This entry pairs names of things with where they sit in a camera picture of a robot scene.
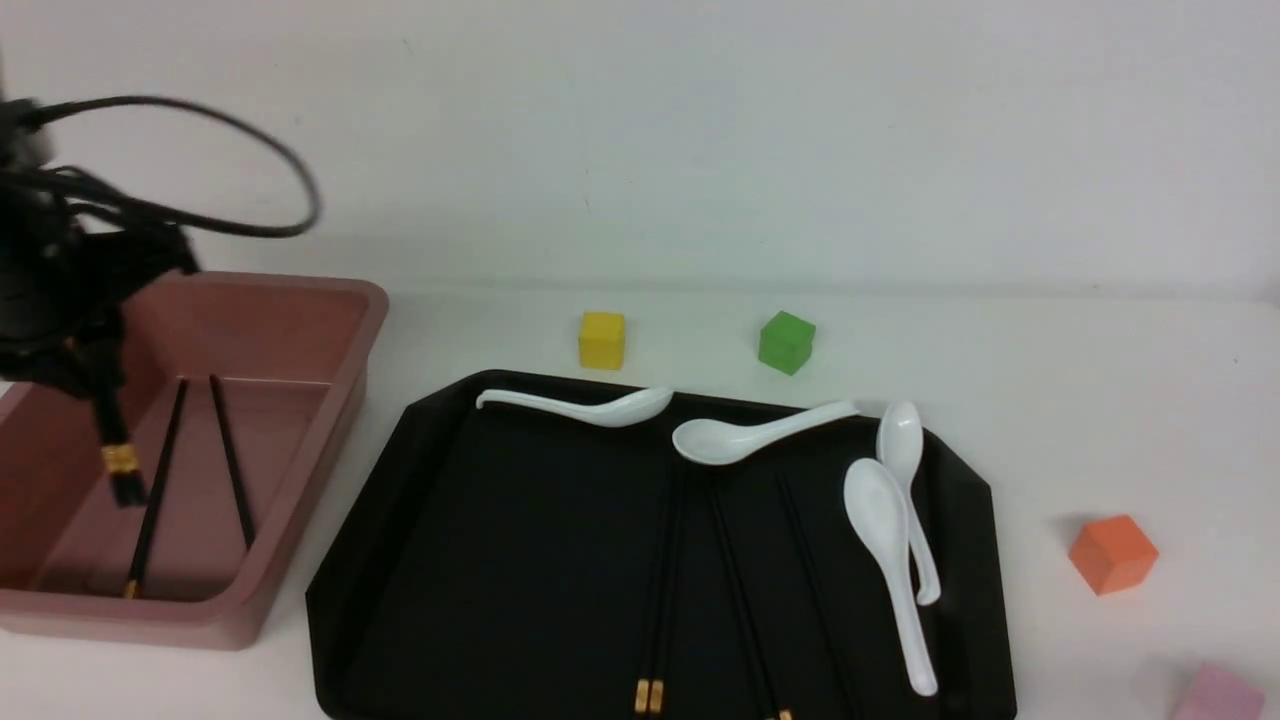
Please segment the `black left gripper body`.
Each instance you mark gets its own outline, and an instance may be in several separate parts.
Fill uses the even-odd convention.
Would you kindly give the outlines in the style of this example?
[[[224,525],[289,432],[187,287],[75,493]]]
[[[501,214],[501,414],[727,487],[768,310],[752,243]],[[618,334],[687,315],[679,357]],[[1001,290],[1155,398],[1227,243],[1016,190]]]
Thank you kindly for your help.
[[[177,223],[110,209],[28,179],[108,190],[78,167],[47,165],[50,150],[28,115],[31,100],[3,104],[3,378],[92,398],[123,387],[123,304],[161,275],[198,272]]]

